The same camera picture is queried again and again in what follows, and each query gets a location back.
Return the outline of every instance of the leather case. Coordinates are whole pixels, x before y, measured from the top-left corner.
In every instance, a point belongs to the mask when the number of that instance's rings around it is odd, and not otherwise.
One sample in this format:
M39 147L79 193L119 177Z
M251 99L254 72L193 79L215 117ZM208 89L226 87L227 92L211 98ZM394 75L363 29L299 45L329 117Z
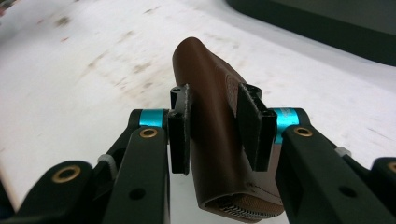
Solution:
M235 114L238 84L246 81L194 37L179 44L173 66L177 85L191 87L191 169L200 208L248 223L280 215L280 147L267 172L253 172L241 144Z

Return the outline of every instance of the white table surface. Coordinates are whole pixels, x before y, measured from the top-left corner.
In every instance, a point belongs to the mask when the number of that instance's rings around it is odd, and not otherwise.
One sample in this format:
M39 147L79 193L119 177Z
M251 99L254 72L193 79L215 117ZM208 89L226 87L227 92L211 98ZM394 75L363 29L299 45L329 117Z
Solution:
M223 0L20 1L0 19L0 175L15 208L51 166L105 153L136 108L168 108L172 54L196 36L269 107L302 107L369 168L396 157L396 68L320 44ZM171 220L239 223L171 175ZM261 223L288 223L285 214Z

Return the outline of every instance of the black object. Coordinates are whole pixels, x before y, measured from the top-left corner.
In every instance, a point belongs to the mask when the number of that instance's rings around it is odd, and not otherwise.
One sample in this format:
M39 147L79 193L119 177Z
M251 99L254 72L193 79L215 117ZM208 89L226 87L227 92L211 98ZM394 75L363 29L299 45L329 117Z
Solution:
M396 223L394 205L386 207L310 125L283 133L276 183L290 223Z
M241 13L396 66L394 0L226 0Z
M190 171L191 94L188 84L171 90L172 110L168 114L168 135L172 173L187 175Z
M276 136L276 113L262 103L262 90L239 83L236 121L253 171L267 171Z
M102 223L169 223L166 142L161 128L132 133Z
M89 214L92 190L87 162L62 162L33 186L18 213L1 223L82 223Z

